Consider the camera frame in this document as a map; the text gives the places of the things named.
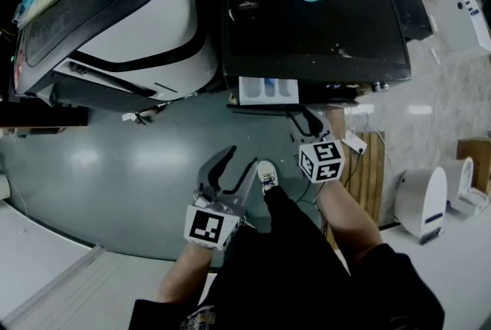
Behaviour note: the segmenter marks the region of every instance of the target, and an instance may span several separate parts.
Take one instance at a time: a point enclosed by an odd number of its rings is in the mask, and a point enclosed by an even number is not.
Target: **shoelace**
[[[266,173],[266,174],[262,175],[262,185],[263,186],[268,186],[269,184],[272,184],[274,182],[275,182],[275,177],[272,174]]]

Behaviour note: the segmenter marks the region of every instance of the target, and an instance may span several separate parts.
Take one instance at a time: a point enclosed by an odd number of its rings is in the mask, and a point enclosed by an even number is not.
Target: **person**
[[[130,330],[443,327],[442,306],[409,257],[384,244],[339,181],[324,185],[317,204],[348,269],[279,186],[273,164],[261,161],[258,175],[271,232],[239,227],[199,305],[213,251],[188,243],[162,281],[158,302],[135,302]]]

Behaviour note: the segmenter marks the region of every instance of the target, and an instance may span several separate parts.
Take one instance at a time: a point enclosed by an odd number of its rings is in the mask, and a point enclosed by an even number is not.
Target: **white sneaker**
[[[278,185],[278,175],[275,165],[269,161],[260,161],[258,165],[258,176],[262,184],[262,193]]]

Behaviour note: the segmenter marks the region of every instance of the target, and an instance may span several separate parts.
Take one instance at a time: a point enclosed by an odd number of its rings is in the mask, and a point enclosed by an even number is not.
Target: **forearm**
[[[160,283],[158,301],[197,304],[203,292],[213,251],[188,243]]]
[[[325,184],[318,206],[350,268],[356,266],[368,251],[383,243],[374,221],[339,181]]]

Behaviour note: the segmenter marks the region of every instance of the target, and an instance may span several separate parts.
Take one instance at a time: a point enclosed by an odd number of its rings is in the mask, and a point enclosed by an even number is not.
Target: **cloth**
[[[130,330],[443,327],[440,303],[406,255],[383,244],[349,274],[281,187],[265,201],[272,231],[237,231],[199,307],[138,300]]]

